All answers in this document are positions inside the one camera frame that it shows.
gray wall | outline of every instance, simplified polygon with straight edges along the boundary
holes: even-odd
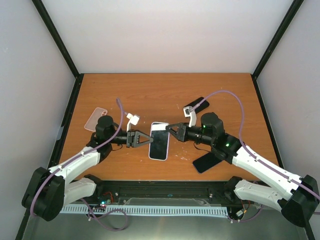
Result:
[[[82,73],[252,73],[291,2],[43,1]]]
[[[14,239],[33,171],[45,167],[74,78],[31,0],[0,7],[0,239]]]
[[[320,184],[320,1],[304,1],[258,78],[284,166]],[[311,218],[320,239],[320,216]]]

smartphone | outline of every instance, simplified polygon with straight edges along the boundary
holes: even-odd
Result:
[[[208,152],[206,155],[199,157],[197,160],[193,161],[193,166],[199,174],[204,173],[215,165],[221,163],[222,161],[215,157],[211,152]]]
[[[194,100],[193,102],[190,102],[189,104],[185,105],[185,107],[191,106],[194,107],[195,105],[197,105],[198,103],[200,103],[202,101],[202,99],[204,99],[203,96],[199,97],[198,99]],[[199,107],[197,107],[194,111],[195,114],[201,112],[202,110],[205,110],[207,107],[209,107],[210,104],[207,100],[205,100],[203,103],[201,103],[201,105]]]
[[[168,158],[169,132],[166,130],[168,123],[153,122],[151,124],[150,137],[153,142],[149,144],[149,158],[165,161]]]

orange wooden tabletop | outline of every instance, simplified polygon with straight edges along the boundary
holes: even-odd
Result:
[[[120,122],[117,97],[126,112],[140,116],[134,129],[150,134],[152,122],[188,122],[183,106],[218,90],[229,90],[240,98],[245,112],[243,140],[258,154],[278,165],[249,73],[85,74],[60,162],[81,151],[89,142],[92,132],[84,126],[95,108],[107,109],[108,115],[116,123]],[[225,131],[238,137],[241,109],[236,99],[227,93],[220,93],[208,101],[210,107],[197,115],[197,126],[201,124],[202,114],[215,112],[223,121]],[[126,129],[127,122],[125,118],[122,129]],[[202,144],[198,147],[209,150]],[[232,176],[257,179],[225,161],[202,174],[197,173],[192,162],[206,152],[195,149],[191,141],[179,142],[170,136],[166,161],[149,159],[148,150],[148,145],[138,148],[123,146],[80,177],[92,174],[103,180],[119,181],[227,181]]]

pink phone case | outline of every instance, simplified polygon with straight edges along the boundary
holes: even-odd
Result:
[[[96,125],[98,124],[98,119],[102,116],[107,115],[107,113],[108,111],[106,109],[97,107],[89,117],[86,124],[84,125],[84,129],[89,130],[91,132],[95,132]]]

white smartphone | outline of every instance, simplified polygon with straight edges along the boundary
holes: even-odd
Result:
[[[168,158],[169,132],[165,122],[153,122],[151,124],[150,137],[153,142],[149,144],[149,158],[153,160],[165,161]]]

